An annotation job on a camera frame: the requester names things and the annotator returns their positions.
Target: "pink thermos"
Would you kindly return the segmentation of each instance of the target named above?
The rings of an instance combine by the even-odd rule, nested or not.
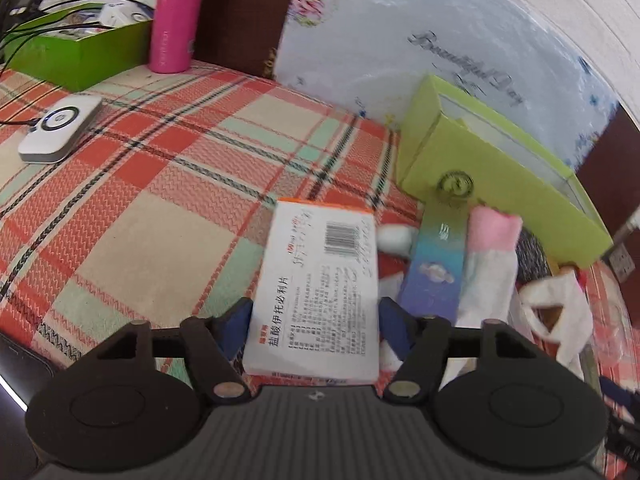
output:
[[[151,33],[149,68],[160,74],[191,65],[202,0],[158,0]]]

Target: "dark green box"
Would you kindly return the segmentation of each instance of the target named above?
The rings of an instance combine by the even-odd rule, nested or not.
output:
[[[24,23],[12,31],[7,40],[20,33],[21,28],[45,25],[62,18],[70,10],[86,7],[95,7],[95,4],[60,10]],[[9,68],[60,85],[71,92],[80,92],[124,70],[146,64],[151,23],[105,30],[80,40],[36,36],[20,49]],[[8,59],[25,39],[26,36],[9,43],[5,48],[5,58]]]

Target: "wireless charger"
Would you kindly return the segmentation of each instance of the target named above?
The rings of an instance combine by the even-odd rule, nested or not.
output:
[[[67,157],[95,117],[102,98],[69,95],[60,99],[18,146],[24,162],[53,164]]]

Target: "green box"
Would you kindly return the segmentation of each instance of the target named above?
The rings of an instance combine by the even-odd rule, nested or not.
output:
[[[60,10],[24,23],[7,39],[11,40],[22,28],[45,25],[62,18],[70,10],[87,7],[95,7],[95,3]],[[151,23],[149,20],[105,30],[80,40],[36,36],[20,49],[9,67],[60,85],[71,92],[80,92],[113,75],[147,63]],[[25,39],[26,36],[8,44],[5,56],[11,56]]]
[[[436,76],[423,80],[402,123],[396,181],[418,199],[433,186],[453,186],[517,214],[558,262],[585,268],[611,245],[570,168],[495,110]]]

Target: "gray ribbed surface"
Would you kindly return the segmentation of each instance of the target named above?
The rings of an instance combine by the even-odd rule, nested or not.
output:
[[[309,395],[321,392],[314,401]],[[108,475],[47,466],[34,480],[596,480],[585,467],[545,476],[504,473],[446,447],[415,408],[391,407],[370,386],[267,386],[249,404],[213,411],[173,456]]]

